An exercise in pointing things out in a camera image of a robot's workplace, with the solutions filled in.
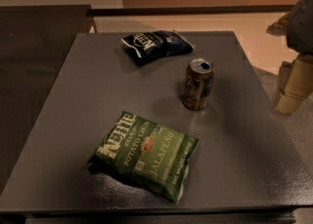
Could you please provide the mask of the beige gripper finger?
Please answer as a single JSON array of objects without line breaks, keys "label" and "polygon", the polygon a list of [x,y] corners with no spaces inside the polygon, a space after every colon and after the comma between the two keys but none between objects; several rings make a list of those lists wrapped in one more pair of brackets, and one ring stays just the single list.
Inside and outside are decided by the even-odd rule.
[{"label": "beige gripper finger", "polygon": [[299,54],[291,63],[283,61],[273,96],[272,109],[293,114],[313,92],[313,56]]},{"label": "beige gripper finger", "polygon": [[274,36],[286,36],[289,21],[290,13],[286,13],[276,22],[273,22],[271,25],[269,25],[266,29],[266,32]]}]

